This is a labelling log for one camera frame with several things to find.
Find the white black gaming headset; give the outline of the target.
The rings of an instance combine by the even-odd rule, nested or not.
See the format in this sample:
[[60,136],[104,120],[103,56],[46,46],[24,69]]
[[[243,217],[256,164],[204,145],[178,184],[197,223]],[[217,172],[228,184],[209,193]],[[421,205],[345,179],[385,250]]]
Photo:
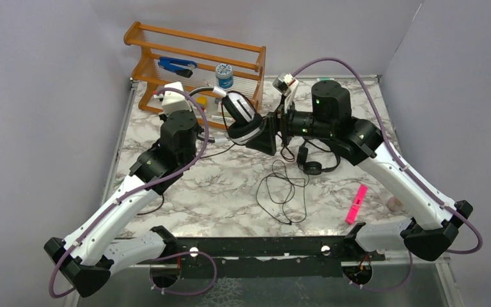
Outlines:
[[234,119],[234,123],[226,126],[226,131],[232,142],[245,145],[258,137],[265,128],[265,122],[259,112],[253,107],[245,95],[238,91],[226,91],[218,86],[204,86],[189,92],[190,96],[211,91],[221,97],[223,108]]

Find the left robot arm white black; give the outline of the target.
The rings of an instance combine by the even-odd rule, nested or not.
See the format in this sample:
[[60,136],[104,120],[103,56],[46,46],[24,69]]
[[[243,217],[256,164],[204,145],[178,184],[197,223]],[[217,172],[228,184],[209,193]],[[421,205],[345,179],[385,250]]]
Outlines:
[[51,297],[60,297],[54,289],[59,273],[81,297],[89,297],[131,265],[150,258],[162,263],[173,259],[172,236],[160,228],[135,239],[115,242],[115,238],[199,160],[205,151],[196,148],[199,131],[192,111],[169,114],[160,138],[137,158],[115,193],[73,233],[45,243],[44,250],[55,263],[48,286]]

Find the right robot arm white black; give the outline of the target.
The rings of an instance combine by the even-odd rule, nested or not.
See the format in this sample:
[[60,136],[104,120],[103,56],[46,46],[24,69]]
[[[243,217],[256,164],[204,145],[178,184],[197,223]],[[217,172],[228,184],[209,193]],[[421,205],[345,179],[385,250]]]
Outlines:
[[434,188],[397,152],[381,125],[355,117],[350,92],[340,83],[315,83],[310,111],[294,106],[299,85],[296,78],[286,75],[273,85],[281,93],[281,101],[265,116],[260,135],[247,142],[249,148],[273,155],[277,135],[284,144],[293,137],[317,139],[380,182],[410,214],[400,222],[355,227],[343,243],[349,259],[359,260],[378,249],[405,249],[420,259],[434,261],[451,251],[460,227],[468,224],[473,211],[468,201],[455,201]]

